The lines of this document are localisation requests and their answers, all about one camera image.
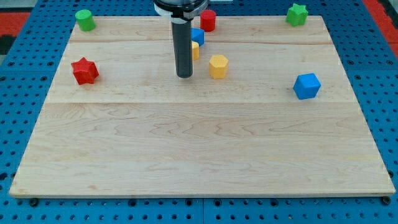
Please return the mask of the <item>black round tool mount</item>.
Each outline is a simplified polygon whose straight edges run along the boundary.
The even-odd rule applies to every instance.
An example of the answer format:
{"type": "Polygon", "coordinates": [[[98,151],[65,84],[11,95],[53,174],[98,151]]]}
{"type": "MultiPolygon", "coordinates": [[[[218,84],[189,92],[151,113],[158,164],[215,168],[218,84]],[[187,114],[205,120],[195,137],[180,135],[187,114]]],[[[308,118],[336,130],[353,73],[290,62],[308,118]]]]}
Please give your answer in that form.
{"type": "Polygon", "coordinates": [[[154,0],[154,9],[171,21],[190,21],[208,6],[208,0],[154,0]]]}

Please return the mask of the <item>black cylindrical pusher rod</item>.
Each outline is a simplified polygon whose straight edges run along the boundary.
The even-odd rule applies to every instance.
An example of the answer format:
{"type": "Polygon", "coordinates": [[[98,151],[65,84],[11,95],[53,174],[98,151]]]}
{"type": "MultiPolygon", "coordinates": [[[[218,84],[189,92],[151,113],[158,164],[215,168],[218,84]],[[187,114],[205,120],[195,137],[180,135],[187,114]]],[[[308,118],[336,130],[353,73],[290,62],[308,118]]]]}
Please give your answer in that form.
{"type": "Polygon", "coordinates": [[[191,21],[172,23],[176,74],[190,78],[193,74],[191,21]]]}

